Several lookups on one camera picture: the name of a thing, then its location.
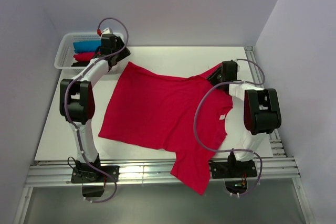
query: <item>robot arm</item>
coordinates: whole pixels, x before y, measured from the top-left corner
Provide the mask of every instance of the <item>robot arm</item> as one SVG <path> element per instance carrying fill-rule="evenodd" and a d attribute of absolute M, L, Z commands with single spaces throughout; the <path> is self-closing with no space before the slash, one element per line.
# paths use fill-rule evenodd
<path fill-rule="evenodd" d="M 91 128 L 91 119 L 95 111 L 95 100 L 92 89 L 104 74 L 108 73 L 120 60 L 130 55 L 130 51 L 125 48 L 113 57 L 106 59 L 101 59 L 101 57 L 117 52 L 123 47 L 124 43 L 121 38 L 115 36 L 109 28 L 105 29 L 101 34 L 100 55 L 96 55 L 96 58 L 91 59 L 89 65 L 77 76 L 72 79 L 63 79 L 60 83 L 59 109 L 60 114 L 67 120 L 64 108 L 66 90 L 73 80 L 82 77 L 69 89 L 67 104 L 71 120 L 77 126 L 76 128 L 74 125 L 70 124 L 77 147 L 76 170 L 77 173 L 80 173 L 80 176 L 85 177 L 89 181 L 95 181 L 101 177 L 100 174 L 92 169 L 83 158 L 84 154 L 86 160 L 92 166 L 100 168 L 99 154 L 94 145 Z M 79 146 L 78 131 L 82 149 L 85 150 L 85 152 L 81 151 Z"/>
<path fill-rule="evenodd" d="M 244 102 L 245 131 L 235 147 L 256 151 L 267 134 L 281 126 L 280 107 L 275 89 L 259 88 L 237 80 L 238 64 L 235 61 L 223 61 L 208 77 L 212 85 L 221 82 L 238 82 L 221 86 L 226 93 Z M 238 161 L 253 159 L 253 153 L 235 152 Z"/>

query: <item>red folded cloth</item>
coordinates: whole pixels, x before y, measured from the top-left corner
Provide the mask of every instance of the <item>red folded cloth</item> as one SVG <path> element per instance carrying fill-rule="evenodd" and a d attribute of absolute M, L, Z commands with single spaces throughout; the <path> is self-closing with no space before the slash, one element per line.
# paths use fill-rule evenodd
<path fill-rule="evenodd" d="M 80 54 L 74 55 L 74 59 L 76 61 L 90 61 L 94 55 L 94 52 L 81 52 Z"/>
<path fill-rule="evenodd" d="M 196 108 L 212 87 L 206 77 L 216 67 L 190 78 L 161 76 L 128 63 L 107 107 L 100 137 L 176 153 L 171 174 L 202 194 L 209 182 L 208 160 L 214 153 L 202 148 L 193 133 Z M 199 113 L 197 130 L 203 143 L 218 149 L 226 132 L 221 115 L 232 98 L 212 92 Z"/>

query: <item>plastic basket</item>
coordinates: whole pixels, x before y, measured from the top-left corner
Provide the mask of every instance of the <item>plastic basket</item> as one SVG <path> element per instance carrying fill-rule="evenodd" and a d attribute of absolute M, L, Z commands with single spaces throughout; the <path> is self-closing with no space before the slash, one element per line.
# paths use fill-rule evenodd
<path fill-rule="evenodd" d="M 123 40 L 121 33 L 114 33 Z M 71 65 L 76 62 L 74 59 L 73 43 L 78 41 L 99 40 L 100 37 L 97 33 L 69 33 L 63 36 L 59 44 L 57 54 L 55 57 L 54 66 L 57 69 L 72 70 L 75 73 L 80 73 L 85 67 L 72 67 Z M 114 66 L 109 73 L 115 73 L 116 66 Z"/>

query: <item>white wall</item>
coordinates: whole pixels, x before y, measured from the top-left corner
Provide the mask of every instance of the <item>white wall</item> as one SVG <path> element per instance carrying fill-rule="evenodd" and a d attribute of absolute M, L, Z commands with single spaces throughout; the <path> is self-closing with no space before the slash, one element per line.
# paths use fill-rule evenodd
<path fill-rule="evenodd" d="M 37 0 L 0 0 L 0 219 L 12 223 L 49 110 L 60 39 Z"/>
<path fill-rule="evenodd" d="M 277 0 L 42 0 L 56 29 L 119 17 L 132 45 L 255 45 Z"/>
<path fill-rule="evenodd" d="M 255 47 L 319 223 L 336 220 L 335 0 L 279 0 Z"/>

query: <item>white tabletop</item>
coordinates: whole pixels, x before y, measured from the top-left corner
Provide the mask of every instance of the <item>white tabletop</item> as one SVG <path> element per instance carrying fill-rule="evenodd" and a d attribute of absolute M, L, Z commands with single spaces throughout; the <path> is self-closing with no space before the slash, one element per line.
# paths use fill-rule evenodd
<path fill-rule="evenodd" d="M 128 61 L 157 74 L 190 77 L 200 74 L 224 60 L 246 59 L 243 47 L 129 47 L 131 55 L 121 61 L 117 74 L 106 74 L 93 88 L 96 112 L 92 119 L 93 138 L 100 159 L 144 160 L 172 159 L 175 153 L 153 150 L 98 137 L 104 114 L 117 84 L 120 73 Z M 240 61 L 238 79 L 252 80 L 248 63 Z M 75 74 L 62 71 L 59 82 Z M 244 129 L 243 102 L 233 98 L 233 109 L 225 119 L 227 136 L 220 149 L 236 147 Z M 264 140 L 257 153 L 262 157 L 273 157 L 270 143 Z M 35 156 L 36 161 L 64 161 L 69 156 L 76 158 L 75 139 L 69 124 L 59 113 L 59 83 L 48 113 L 47 121 Z M 218 153 L 215 157 L 227 157 Z"/>

